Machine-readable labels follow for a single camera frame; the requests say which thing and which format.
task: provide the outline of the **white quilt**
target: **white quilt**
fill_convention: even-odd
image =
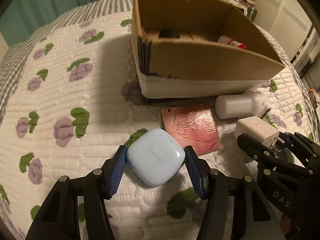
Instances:
[[[55,30],[27,59],[0,128],[0,206],[6,208],[3,219],[21,238],[60,176],[85,176],[112,158],[137,130],[162,125],[160,110],[170,104],[133,104],[138,94],[134,85],[132,92],[121,93],[136,81],[130,24],[121,26],[129,18],[131,12],[121,12],[87,26]],[[259,90],[272,107],[266,121],[282,131],[313,136],[302,92],[288,67]],[[203,158],[227,176],[254,175],[254,162],[233,137],[236,119],[215,120],[222,149]],[[127,167],[117,194],[106,201],[116,238],[196,239],[203,205],[191,187],[185,166],[156,188]],[[185,203],[184,210],[172,213],[173,196]],[[194,198],[192,203],[185,196]],[[84,227],[80,222],[83,239]]]

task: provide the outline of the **cardboard box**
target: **cardboard box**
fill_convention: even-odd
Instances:
[[[220,0],[133,0],[132,46],[146,98],[254,90],[284,68],[255,25]],[[179,38],[159,38],[170,29]],[[248,50],[217,43],[225,35]]]

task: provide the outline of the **teal curtain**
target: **teal curtain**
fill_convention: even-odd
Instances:
[[[0,18],[0,32],[11,46],[66,11],[93,1],[97,0],[13,0]]]

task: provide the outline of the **white power adapter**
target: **white power adapter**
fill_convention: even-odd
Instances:
[[[259,117],[251,116],[240,119],[236,124],[234,136],[237,139],[241,134],[247,134],[268,148],[272,148],[279,138],[279,130],[263,121]]]

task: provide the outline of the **silver screw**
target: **silver screw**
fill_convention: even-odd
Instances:
[[[210,169],[210,173],[212,175],[218,175],[219,174],[219,171],[217,169]]]
[[[265,169],[265,170],[263,171],[263,173],[266,174],[267,176],[269,176],[269,175],[271,174],[271,171],[269,171],[268,169]]]
[[[251,181],[252,181],[252,177],[249,176],[249,175],[246,175],[246,176],[244,176],[244,180],[245,180],[246,182],[251,182]]]
[[[59,178],[60,182],[65,182],[68,179],[68,177],[66,175],[63,175]]]
[[[102,169],[95,169],[94,171],[93,171],[93,174],[94,175],[100,175],[102,173]]]

